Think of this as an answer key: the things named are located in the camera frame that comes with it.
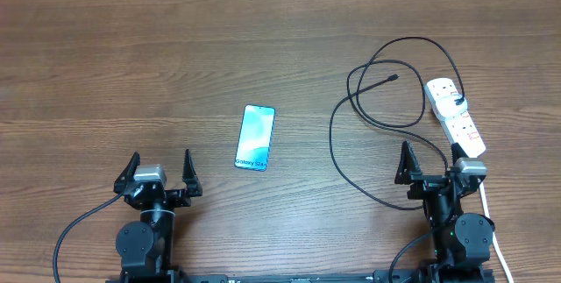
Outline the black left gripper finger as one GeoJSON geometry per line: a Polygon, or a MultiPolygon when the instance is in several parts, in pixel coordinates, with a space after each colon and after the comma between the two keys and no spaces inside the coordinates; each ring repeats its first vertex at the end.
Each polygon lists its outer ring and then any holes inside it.
{"type": "Polygon", "coordinates": [[[186,190],[189,197],[202,196],[202,186],[196,175],[189,149],[186,149],[184,154],[182,181],[186,185],[186,190]]]}
{"type": "Polygon", "coordinates": [[[133,176],[140,164],[140,155],[138,152],[132,154],[131,159],[121,174],[118,175],[114,182],[113,192],[121,194],[126,189],[129,182],[133,181],[133,176]]]}

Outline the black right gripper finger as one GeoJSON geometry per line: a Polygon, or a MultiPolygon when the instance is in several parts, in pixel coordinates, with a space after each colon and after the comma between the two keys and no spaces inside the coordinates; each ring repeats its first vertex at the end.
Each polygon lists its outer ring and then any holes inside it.
{"type": "Polygon", "coordinates": [[[459,159],[468,157],[460,143],[453,143],[451,145],[451,156],[453,165],[455,165],[459,159]]]}
{"type": "Polygon", "coordinates": [[[403,141],[401,145],[400,162],[394,178],[395,184],[410,185],[420,180],[422,170],[414,154],[412,145],[408,141],[403,141]]]}

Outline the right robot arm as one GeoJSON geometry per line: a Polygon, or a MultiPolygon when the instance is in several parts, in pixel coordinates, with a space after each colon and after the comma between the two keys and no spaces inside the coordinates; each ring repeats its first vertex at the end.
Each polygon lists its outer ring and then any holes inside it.
{"type": "Polygon", "coordinates": [[[387,280],[392,282],[493,282],[491,270],[483,264],[490,259],[494,222],[481,214],[465,213],[461,199],[479,190],[487,168],[470,158],[462,147],[451,146],[453,166],[443,175],[425,175],[411,144],[402,143],[401,158],[394,182],[409,186],[410,200],[423,202],[430,224],[429,233],[413,240],[395,256],[387,280]],[[426,238],[433,240],[435,257],[414,270],[396,270],[399,258],[426,238]]]}

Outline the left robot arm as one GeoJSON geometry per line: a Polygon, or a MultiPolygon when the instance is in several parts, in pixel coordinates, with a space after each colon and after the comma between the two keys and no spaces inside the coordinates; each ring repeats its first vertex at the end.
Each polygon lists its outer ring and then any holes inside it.
{"type": "Polygon", "coordinates": [[[117,233],[116,250],[121,258],[121,282],[186,282],[187,274],[172,264],[174,221],[177,208],[189,207],[202,186],[185,151],[182,181],[185,187],[167,189],[162,165],[142,165],[138,152],[114,182],[114,192],[140,212],[137,221],[117,233]]]}

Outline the blue Galaxy smartphone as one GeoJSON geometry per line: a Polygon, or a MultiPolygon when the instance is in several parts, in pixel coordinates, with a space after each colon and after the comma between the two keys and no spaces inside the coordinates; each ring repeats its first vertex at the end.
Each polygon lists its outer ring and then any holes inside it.
{"type": "Polygon", "coordinates": [[[234,166],[264,172],[273,138],[275,108],[247,104],[244,109],[234,166]]]}

